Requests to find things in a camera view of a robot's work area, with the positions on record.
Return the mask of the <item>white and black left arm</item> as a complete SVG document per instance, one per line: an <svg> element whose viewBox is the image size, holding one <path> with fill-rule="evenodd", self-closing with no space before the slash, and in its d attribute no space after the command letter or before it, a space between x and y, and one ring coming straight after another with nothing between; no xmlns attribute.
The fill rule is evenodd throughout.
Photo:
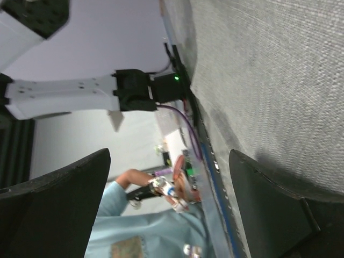
<svg viewBox="0 0 344 258"><path fill-rule="evenodd" d="M62 29L69 8L69 1L1 1L1 70ZM89 79L46 82L1 75L2 127L81 110L156 110L150 73L122 69Z"/></svg>

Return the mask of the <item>grey cloth napkin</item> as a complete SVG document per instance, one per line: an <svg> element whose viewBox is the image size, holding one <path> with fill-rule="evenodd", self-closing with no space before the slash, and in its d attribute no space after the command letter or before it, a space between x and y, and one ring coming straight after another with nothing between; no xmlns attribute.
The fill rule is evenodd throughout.
<svg viewBox="0 0 344 258"><path fill-rule="evenodd" d="M192 1L192 90L230 145L343 201L343 1Z"/></svg>

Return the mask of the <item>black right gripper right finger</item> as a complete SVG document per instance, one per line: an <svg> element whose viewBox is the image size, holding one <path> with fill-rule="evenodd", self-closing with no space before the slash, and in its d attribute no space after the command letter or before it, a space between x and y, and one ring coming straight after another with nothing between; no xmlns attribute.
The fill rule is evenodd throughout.
<svg viewBox="0 0 344 258"><path fill-rule="evenodd" d="M343 257L343 201L290 190L278 175L238 150L229 154L236 201L251 257Z"/></svg>

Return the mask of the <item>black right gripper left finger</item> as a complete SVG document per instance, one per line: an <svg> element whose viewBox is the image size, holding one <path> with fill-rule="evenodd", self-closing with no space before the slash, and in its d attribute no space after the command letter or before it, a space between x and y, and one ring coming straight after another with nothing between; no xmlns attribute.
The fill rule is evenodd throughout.
<svg viewBox="0 0 344 258"><path fill-rule="evenodd" d="M1 189L1 257L83 257L108 179L110 152Z"/></svg>

